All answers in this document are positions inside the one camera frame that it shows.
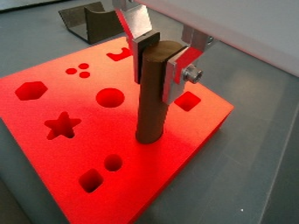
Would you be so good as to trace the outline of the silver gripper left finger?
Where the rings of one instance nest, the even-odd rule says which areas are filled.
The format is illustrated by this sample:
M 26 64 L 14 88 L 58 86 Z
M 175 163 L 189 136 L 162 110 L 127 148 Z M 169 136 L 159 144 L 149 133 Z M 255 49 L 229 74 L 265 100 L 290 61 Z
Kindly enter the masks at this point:
M 134 0 L 113 0 L 119 22 L 127 35 L 127 43 L 134 55 L 135 82 L 141 83 L 143 51 L 159 42 L 161 33 L 154 30 L 147 7 Z

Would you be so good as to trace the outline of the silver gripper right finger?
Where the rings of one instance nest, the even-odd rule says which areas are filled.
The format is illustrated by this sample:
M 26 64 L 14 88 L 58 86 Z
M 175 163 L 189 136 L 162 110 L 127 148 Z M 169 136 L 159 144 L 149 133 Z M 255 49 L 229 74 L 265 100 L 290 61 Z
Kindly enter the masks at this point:
M 171 104 L 182 95 L 187 82 L 197 84 L 203 71 L 195 62 L 215 44 L 215 38 L 191 28 L 187 24 L 182 30 L 182 41 L 187 46 L 167 60 L 163 83 L 163 102 Z

